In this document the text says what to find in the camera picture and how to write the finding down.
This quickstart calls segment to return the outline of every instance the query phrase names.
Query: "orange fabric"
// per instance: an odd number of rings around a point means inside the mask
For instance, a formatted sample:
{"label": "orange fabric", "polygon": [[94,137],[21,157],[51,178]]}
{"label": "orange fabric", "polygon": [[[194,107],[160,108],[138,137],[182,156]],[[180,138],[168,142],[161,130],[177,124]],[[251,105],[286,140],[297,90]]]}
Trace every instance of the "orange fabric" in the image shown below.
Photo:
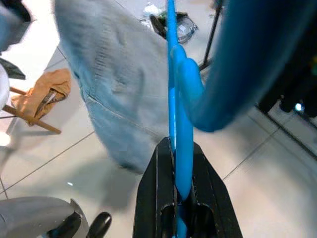
{"label": "orange fabric", "polygon": [[22,113],[40,119],[49,113],[57,102],[64,100],[70,90],[69,70],[59,69],[43,74],[36,81],[34,88],[31,88],[26,95],[12,97],[11,102]]}

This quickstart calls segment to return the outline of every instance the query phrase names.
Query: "jeans seam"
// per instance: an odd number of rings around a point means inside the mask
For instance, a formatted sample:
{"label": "jeans seam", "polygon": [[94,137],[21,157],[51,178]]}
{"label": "jeans seam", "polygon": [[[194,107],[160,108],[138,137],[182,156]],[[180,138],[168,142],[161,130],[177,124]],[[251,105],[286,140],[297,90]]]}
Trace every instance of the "jeans seam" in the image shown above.
{"label": "jeans seam", "polygon": [[130,123],[131,125],[138,127],[139,129],[141,129],[142,131],[144,131],[144,132],[147,133],[148,135],[153,136],[154,138],[159,138],[159,135],[156,134],[154,131],[151,131],[151,130],[149,130],[149,129],[146,128],[146,127],[140,126],[140,125],[136,124],[135,122],[133,122],[133,121],[127,119],[126,117],[122,116],[120,113],[111,110],[109,107],[106,107],[106,106],[103,105],[101,102],[99,102],[99,101],[96,100],[94,97],[92,97],[91,95],[87,94],[87,96],[88,96],[89,98],[91,98],[94,102],[100,104],[103,108],[105,108],[106,110],[108,110],[109,112],[111,112],[111,113],[112,113],[114,116],[116,116],[117,118],[126,120],[126,121],[127,121],[128,123]]}

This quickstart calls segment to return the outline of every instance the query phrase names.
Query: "wooden stool leg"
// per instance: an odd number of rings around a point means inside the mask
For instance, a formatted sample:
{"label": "wooden stool leg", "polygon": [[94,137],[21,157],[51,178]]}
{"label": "wooden stool leg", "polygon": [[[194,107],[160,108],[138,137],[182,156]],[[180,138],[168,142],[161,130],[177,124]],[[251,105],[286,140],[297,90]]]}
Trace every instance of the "wooden stool leg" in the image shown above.
{"label": "wooden stool leg", "polygon": [[10,113],[12,115],[15,115],[19,118],[22,118],[26,121],[29,121],[31,123],[34,123],[46,130],[49,130],[49,131],[52,131],[52,132],[55,132],[56,134],[61,134],[61,131],[51,125],[48,125],[46,124],[45,122],[42,122],[41,120],[37,120],[35,119],[34,117],[31,117],[31,116],[28,116],[28,115],[24,115],[22,112],[18,111],[17,109],[13,108],[13,107],[10,107],[8,105],[5,105],[4,108],[2,109],[4,110],[5,112],[7,113]]}
{"label": "wooden stool leg", "polygon": [[18,93],[20,95],[25,95],[26,92],[20,90],[20,89],[17,89],[17,88],[13,88],[13,87],[10,87],[10,91],[13,92],[13,93]]}

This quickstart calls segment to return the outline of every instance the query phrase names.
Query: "light blue jeans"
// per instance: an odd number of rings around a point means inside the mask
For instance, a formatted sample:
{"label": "light blue jeans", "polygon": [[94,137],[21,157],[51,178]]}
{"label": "light blue jeans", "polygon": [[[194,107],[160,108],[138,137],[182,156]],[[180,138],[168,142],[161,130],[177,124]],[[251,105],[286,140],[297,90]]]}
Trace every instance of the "light blue jeans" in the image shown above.
{"label": "light blue jeans", "polygon": [[168,135],[166,42],[113,0],[56,0],[61,44],[101,142],[142,173]]}

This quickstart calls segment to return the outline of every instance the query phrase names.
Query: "black metal pole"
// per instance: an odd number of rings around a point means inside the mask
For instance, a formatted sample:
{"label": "black metal pole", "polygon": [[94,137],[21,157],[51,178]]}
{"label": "black metal pole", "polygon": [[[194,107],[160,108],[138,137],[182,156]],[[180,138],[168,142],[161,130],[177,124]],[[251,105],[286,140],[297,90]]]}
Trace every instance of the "black metal pole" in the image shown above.
{"label": "black metal pole", "polygon": [[209,57],[209,52],[210,52],[210,48],[211,48],[211,43],[214,37],[214,33],[216,31],[216,27],[217,27],[217,23],[218,23],[218,19],[221,13],[221,9],[222,9],[222,2],[223,0],[219,0],[218,1],[218,5],[216,8],[216,15],[214,17],[213,23],[212,23],[212,28],[211,28],[211,32],[209,34],[209,39],[208,39],[208,43],[207,43],[207,48],[206,48],[206,52],[205,52],[205,58],[204,58],[204,62],[202,67],[206,66],[208,63],[208,57]]}
{"label": "black metal pole", "polygon": [[201,65],[199,65],[199,71],[204,70],[205,68],[207,68],[210,64],[211,64],[212,60],[208,60],[206,63],[203,63]]}

